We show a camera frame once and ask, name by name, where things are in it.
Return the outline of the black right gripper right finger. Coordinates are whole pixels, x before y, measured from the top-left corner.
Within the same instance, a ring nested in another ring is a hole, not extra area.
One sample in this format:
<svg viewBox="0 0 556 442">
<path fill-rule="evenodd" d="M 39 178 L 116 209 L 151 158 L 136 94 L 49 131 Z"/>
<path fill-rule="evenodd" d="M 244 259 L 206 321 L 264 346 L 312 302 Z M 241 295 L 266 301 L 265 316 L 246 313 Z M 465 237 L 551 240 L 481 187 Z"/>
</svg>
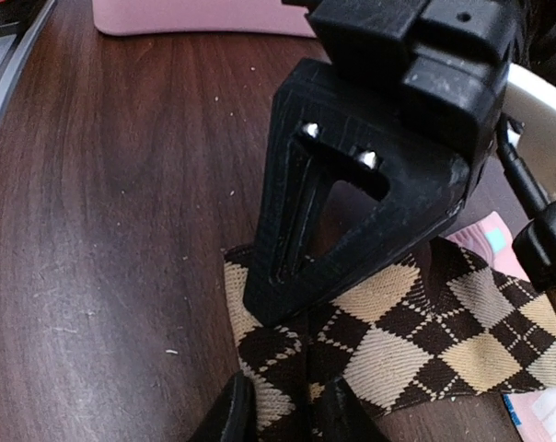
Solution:
<svg viewBox="0 0 556 442">
<path fill-rule="evenodd" d="M 324 441 L 388 442 L 344 379 L 326 384 L 314 411 Z"/>
</svg>

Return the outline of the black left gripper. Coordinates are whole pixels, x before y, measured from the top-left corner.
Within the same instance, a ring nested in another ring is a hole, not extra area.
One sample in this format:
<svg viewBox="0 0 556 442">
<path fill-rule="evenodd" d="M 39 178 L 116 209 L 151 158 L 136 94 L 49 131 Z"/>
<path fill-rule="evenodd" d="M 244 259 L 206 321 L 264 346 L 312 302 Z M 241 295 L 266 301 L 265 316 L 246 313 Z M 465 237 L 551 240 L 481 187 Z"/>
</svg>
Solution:
<svg viewBox="0 0 556 442">
<path fill-rule="evenodd" d="M 282 199 L 351 183 L 381 203 L 460 203 L 514 64 L 556 87 L 556 1 L 307 1 L 328 55 L 282 86 Z"/>
</svg>

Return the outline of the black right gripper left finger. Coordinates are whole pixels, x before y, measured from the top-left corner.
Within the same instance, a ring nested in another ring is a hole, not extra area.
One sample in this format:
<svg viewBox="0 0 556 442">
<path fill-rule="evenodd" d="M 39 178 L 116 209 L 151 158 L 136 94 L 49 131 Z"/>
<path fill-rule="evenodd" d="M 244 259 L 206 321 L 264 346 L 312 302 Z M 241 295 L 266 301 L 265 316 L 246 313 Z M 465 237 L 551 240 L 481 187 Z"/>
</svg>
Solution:
<svg viewBox="0 0 556 442">
<path fill-rule="evenodd" d="M 256 424 L 254 385 L 242 371 L 238 371 L 225 384 L 212 408 L 192 435 L 192 440 L 257 441 Z"/>
</svg>

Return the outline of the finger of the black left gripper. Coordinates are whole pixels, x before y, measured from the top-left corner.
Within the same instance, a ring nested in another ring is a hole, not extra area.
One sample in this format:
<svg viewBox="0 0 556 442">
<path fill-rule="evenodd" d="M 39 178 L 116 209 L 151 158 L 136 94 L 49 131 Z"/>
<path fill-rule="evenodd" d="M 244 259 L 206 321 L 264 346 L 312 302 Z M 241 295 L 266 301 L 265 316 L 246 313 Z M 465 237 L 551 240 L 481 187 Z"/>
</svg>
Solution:
<svg viewBox="0 0 556 442">
<path fill-rule="evenodd" d="M 378 95 L 304 59 L 276 91 L 246 309 L 276 325 L 443 230 L 469 165 Z"/>
</svg>

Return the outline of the brown beige argyle sock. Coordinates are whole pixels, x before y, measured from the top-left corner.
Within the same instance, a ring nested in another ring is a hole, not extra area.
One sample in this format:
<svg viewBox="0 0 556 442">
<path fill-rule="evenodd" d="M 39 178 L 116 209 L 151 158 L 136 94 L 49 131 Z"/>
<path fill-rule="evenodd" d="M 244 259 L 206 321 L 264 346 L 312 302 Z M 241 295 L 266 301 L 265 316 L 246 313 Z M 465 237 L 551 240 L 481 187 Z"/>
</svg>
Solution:
<svg viewBox="0 0 556 442">
<path fill-rule="evenodd" d="M 338 377 L 374 417 L 449 397 L 556 387 L 548 298 L 449 240 L 434 239 L 275 327 L 244 306 L 250 262 L 248 246 L 226 254 L 226 303 L 262 441 L 321 440 L 314 406 Z"/>
</svg>

